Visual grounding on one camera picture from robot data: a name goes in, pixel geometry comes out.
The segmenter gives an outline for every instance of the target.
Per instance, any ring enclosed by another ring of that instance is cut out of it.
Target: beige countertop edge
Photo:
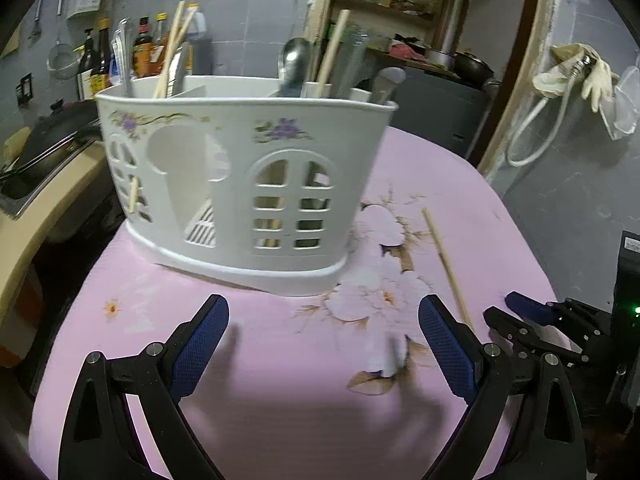
[[[104,164],[104,147],[94,142],[45,186],[20,218],[0,211],[0,324],[38,248]]]

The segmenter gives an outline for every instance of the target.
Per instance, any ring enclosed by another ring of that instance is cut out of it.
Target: bottle
[[[133,70],[137,77],[149,75],[149,61],[151,60],[151,35],[149,34],[149,18],[140,18],[138,37],[133,43]]]
[[[187,9],[198,7],[198,4],[188,4]],[[196,11],[193,21],[189,25],[186,40],[190,43],[190,53],[187,58],[187,75],[211,75],[212,51],[211,41],[207,37],[207,21],[204,14]]]
[[[91,99],[94,93],[91,90],[91,72],[98,63],[98,55],[94,50],[94,40],[91,37],[92,28],[86,28],[86,38],[84,40],[84,53],[78,64],[78,94],[81,101]]]
[[[111,20],[105,18],[98,22],[98,62],[91,72],[91,90],[96,95],[100,90],[111,86],[109,81],[109,65],[111,62],[111,47],[109,46],[109,27]]]
[[[169,30],[167,29],[166,19],[166,12],[160,12],[156,16],[156,33],[154,34],[153,47],[151,49],[151,61],[149,65],[149,73],[151,75],[158,75],[162,72],[166,44],[169,40]]]

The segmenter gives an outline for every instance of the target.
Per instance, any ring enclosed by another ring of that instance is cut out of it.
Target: blue gripper pad
[[[196,389],[204,368],[228,324],[229,306],[226,299],[219,296],[175,359],[169,389],[169,394],[175,402],[191,395]]]
[[[436,303],[441,305],[440,309],[444,309],[444,312],[438,310]],[[436,295],[430,294],[422,298],[418,322],[451,392],[465,399],[467,404],[473,403],[478,394],[474,363],[450,327],[451,323],[457,322]]]
[[[558,311],[553,307],[532,300],[519,292],[514,291],[507,294],[504,303],[522,319],[529,319],[540,326],[553,325],[560,317]]]

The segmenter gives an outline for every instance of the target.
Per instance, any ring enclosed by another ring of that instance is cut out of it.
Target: white hose
[[[533,119],[535,119],[538,116],[538,114],[543,110],[543,108],[549,102],[549,98],[543,97],[542,99],[540,99],[536,107],[533,108],[531,113],[527,116],[527,118],[522,122],[520,127],[517,129],[516,133],[513,134],[513,137],[511,137],[511,140],[507,147],[507,153],[506,153],[507,163],[510,166],[513,166],[514,168],[520,168],[522,166],[526,166],[527,164],[531,164],[532,162],[538,160],[542,156],[542,154],[545,153],[546,149],[549,146],[551,146],[551,143],[554,141],[554,139],[556,138],[556,135],[558,134],[558,131],[560,130],[560,126],[562,125],[562,120],[564,120],[564,114],[566,113],[566,109],[569,105],[569,98],[571,97],[571,90],[574,88],[575,80],[578,77],[578,74],[579,72],[574,70],[571,77],[569,78],[569,81],[567,82],[567,85],[566,85],[566,90],[564,91],[564,95],[562,96],[562,102],[560,104],[560,110],[558,112],[558,118],[556,119],[556,123],[554,124],[554,127],[551,130],[551,133],[549,134],[549,136],[546,138],[545,142],[543,142],[542,145],[535,152],[533,152],[527,158],[523,158],[522,160],[513,160],[512,151],[513,151],[513,146],[516,143],[516,140],[518,140],[518,138],[524,132],[526,127],[529,126],[533,121]]]

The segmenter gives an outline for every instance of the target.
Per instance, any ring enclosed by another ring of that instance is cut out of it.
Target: purple flower decoration
[[[122,118],[121,126],[123,130],[131,133],[136,129],[136,126],[138,126],[138,124],[136,123],[136,118],[134,116],[129,114],[124,114],[124,117]]]
[[[296,120],[281,118],[269,132],[272,139],[295,139],[302,131],[296,126]]]

